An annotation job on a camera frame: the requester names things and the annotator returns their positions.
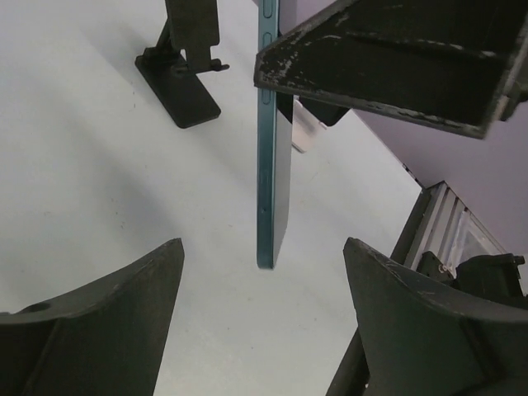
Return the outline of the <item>black folding phone stand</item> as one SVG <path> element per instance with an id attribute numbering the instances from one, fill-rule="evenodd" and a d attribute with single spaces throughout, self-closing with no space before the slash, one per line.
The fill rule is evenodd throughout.
<path id="1" fill-rule="evenodd" d="M 186 129 L 221 113 L 198 75 L 229 66 L 211 57 L 220 42 L 215 0 L 167 0 L 165 5 L 167 19 L 157 44 L 134 64 L 175 124 Z"/>

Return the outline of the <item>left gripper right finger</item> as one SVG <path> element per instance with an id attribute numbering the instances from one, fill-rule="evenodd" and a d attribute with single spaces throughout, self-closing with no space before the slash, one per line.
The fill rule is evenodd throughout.
<path id="1" fill-rule="evenodd" d="M 368 395 L 525 395 L 527 312 L 458 291 L 357 238 L 343 248 Z"/>

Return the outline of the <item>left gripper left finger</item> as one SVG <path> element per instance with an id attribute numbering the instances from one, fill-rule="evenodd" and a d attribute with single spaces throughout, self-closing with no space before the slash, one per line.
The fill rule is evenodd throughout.
<path id="1" fill-rule="evenodd" d="M 1 315 L 3 395 L 151 395 L 182 278 L 175 238 L 66 294 Z"/>

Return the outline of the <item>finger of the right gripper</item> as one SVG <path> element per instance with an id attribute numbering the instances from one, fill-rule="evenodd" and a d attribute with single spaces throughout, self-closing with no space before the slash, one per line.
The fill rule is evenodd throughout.
<path id="1" fill-rule="evenodd" d="M 336 1 L 257 53 L 259 88 L 474 139 L 527 97 L 524 1 Z"/>

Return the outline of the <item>teal phone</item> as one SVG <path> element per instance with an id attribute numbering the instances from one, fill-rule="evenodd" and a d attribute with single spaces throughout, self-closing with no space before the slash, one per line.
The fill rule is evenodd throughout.
<path id="1" fill-rule="evenodd" d="M 260 88 L 257 96 L 257 266 L 276 266 L 290 210 L 294 99 Z"/>

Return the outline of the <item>blue phone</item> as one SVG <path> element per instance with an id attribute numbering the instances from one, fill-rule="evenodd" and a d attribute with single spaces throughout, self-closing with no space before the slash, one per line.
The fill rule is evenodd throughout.
<path id="1" fill-rule="evenodd" d="M 305 97 L 300 97 L 299 101 L 305 110 L 310 112 L 318 121 L 326 126 L 334 126 L 350 110 L 350 108 L 334 106 L 323 101 L 315 101 Z M 280 113 L 292 123 L 294 97 L 278 92 L 276 94 L 276 105 Z"/>

